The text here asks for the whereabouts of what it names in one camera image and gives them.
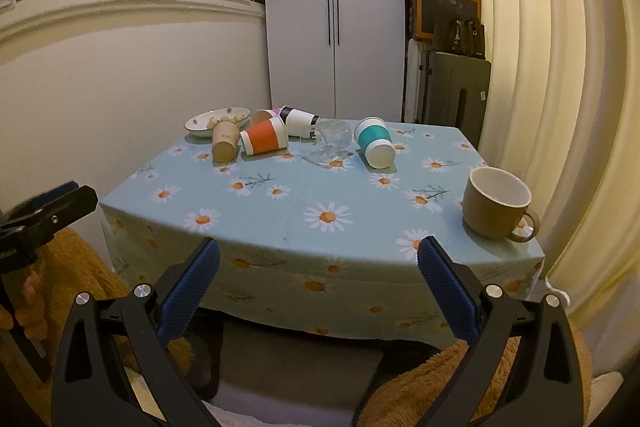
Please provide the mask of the person's left hand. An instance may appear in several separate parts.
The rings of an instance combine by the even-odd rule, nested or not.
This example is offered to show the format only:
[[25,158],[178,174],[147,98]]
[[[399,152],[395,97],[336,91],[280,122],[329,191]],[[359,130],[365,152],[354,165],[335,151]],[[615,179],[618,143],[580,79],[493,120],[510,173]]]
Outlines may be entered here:
[[9,331],[14,320],[20,324],[25,336],[30,340],[42,341],[47,338],[48,324],[44,312],[46,306],[41,295],[41,279],[38,273],[29,268],[23,282],[20,295],[14,301],[14,315],[1,308],[0,323],[4,331]]

